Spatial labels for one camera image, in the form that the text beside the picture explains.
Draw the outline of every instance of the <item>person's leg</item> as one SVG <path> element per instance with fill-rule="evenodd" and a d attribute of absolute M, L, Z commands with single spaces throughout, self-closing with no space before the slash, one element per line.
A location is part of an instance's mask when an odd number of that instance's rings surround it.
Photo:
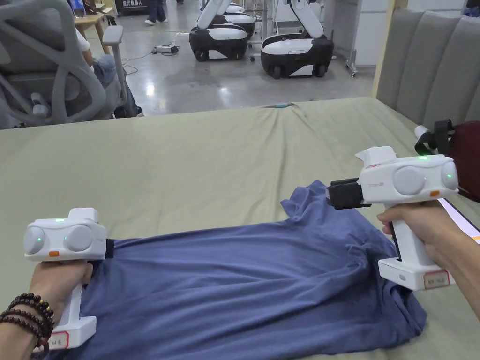
<path fill-rule="evenodd" d="M 163 9 L 163 0 L 154 0 L 157 3 L 157 19 L 163 23 L 167 17 L 165 16 L 165 10 Z"/>
<path fill-rule="evenodd" d="M 95 59 L 93 64 L 93 70 L 95 76 L 98 78 L 100 83 L 104 88 L 106 88 L 110 83 L 115 79 L 115 75 L 117 75 L 117 68 L 115 67 L 115 60 L 111 55 L 103 55 L 98 59 Z M 123 69 L 123 73 L 125 77 L 127 73 L 125 69 Z M 128 83 L 125 79 L 125 87 L 127 88 L 127 102 L 121 106 L 125 110 L 125 115 L 128 118 L 134 118 L 138 115 L 138 106 L 135 103 L 135 98 L 133 97 L 130 88 L 128 87 Z"/>
<path fill-rule="evenodd" d="M 149 0 L 148 5 L 148 19 L 152 23 L 156 21 L 156 13 L 157 13 L 157 8 L 158 8 L 158 1 L 157 0 Z"/>

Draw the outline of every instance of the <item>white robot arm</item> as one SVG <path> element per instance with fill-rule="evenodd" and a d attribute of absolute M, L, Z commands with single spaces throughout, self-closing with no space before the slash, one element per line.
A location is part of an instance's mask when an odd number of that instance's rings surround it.
<path fill-rule="evenodd" d="M 103 260 L 113 255 L 113 242 L 98 223 L 93 208 L 72 209 L 68 217 L 39 219 L 28 225 L 24 237 L 25 258 L 33 261 Z M 96 332 L 96 317 L 80 318 L 82 284 L 73 290 L 57 326 L 50 348 L 76 348 Z"/>
<path fill-rule="evenodd" d="M 225 11 L 227 11 L 227 8 L 230 5 L 230 0 L 223 0 L 222 4 L 218 8 L 218 11 L 216 12 L 217 15 L 223 15 L 225 14 Z"/>
<path fill-rule="evenodd" d="M 292 8 L 298 20 L 313 39 L 324 34 L 324 28 L 313 13 L 307 0 L 283 0 L 283 3 Z"/>
<path fill-rule="evenodd" d="M 205 9 L 200 14 L 197 20 L 197 26 L 199 29 L 206 29 L 211 24 L 213 18 L 217 14 L 220 7 L 223 5 L 224 0 L 210 0 L 206 5 Z"/>
<path fill-rule="evenodd" d="M 444 155 L 397 158 L 389 146 L 365 150 L 357 179 L 334 181 L 327 201 L 335 209 L 417 203 L 458 192 L 453 159 Z M 425 252 L 425 245 L 404 221 L 391 224 L 398 258 L 380 260 L 380 275 L 411 290 L 449 285 L 450 275 Z"/>

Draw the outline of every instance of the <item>tablet screen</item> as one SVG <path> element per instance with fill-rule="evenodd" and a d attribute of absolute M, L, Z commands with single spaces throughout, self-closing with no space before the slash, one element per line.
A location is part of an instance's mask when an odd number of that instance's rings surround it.
<path fill-rule="evenodd" d="M 460 229 L 468 236 L 480 244 L 480 231 L 465 218 L 452 204 L 445 199 L 439 200 L 442 206 L 447 210 L 450 217 L 455 221 Z"/>

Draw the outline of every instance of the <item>headboard panel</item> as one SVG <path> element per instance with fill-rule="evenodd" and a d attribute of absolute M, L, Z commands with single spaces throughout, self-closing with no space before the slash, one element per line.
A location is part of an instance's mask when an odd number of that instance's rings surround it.
<path fill-rule="evenodd" d="M 417 124 L 480 120 L 480 20 L 397 9 L 377 99 Z"/>

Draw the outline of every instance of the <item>hand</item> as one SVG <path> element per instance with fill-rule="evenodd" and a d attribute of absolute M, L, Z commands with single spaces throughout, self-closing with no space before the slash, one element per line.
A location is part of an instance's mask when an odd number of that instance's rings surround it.
<path fill-rule="evenodd" d="M 80 283 L 88 284 L 92 271 L 92 264 L 83 260 L 39 263 L 33 272 L 29 292 L 48 301 L 55 322 L 58 322 L 71 292 Z"/>
<path fill-rule="evenodd" d="M 438 201 L 397 205 L 379 214 L 378 219 L 387 235 L 392 234 L 389 222 L 405 221 L 425 243 L 430 258 L 444 268 L 449 267 L 452 246 L 458 246 L 462 240 L 474 241 L 460 230 Z"/>

